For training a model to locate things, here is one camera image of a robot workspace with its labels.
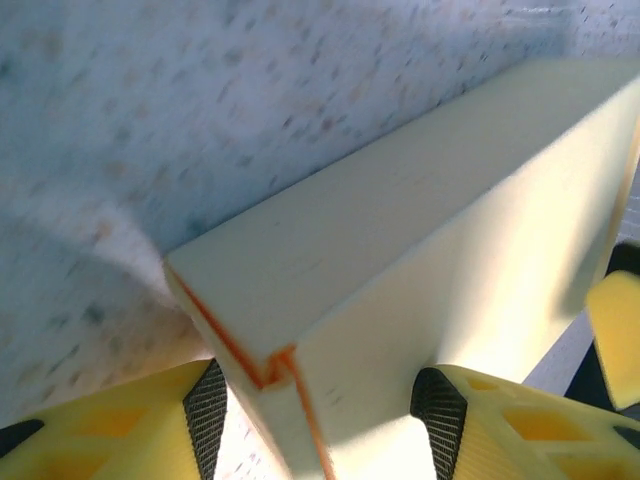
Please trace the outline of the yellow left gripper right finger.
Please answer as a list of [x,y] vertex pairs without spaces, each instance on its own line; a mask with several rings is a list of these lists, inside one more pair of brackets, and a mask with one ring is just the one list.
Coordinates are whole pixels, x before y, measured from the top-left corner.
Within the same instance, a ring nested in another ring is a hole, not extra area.
[[536,388],[430,366],[409,412],[435,480],[640,480],[640,421]]

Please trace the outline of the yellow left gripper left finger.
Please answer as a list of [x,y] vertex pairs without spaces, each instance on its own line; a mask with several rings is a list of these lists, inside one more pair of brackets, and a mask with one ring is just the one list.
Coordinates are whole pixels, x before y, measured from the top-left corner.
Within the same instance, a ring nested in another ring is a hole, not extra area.
[[214,480],[227,413],[216,360],[198,360],[0,428],[0,480]]

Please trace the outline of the yellow paper box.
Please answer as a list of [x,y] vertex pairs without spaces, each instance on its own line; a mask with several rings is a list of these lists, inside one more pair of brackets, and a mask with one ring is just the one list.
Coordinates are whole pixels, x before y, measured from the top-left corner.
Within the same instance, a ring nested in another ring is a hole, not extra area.
[[531,60],[170,253],[278,476],[430,478],[416,375],[528,376],[605,272],[639,121],[640,59]]

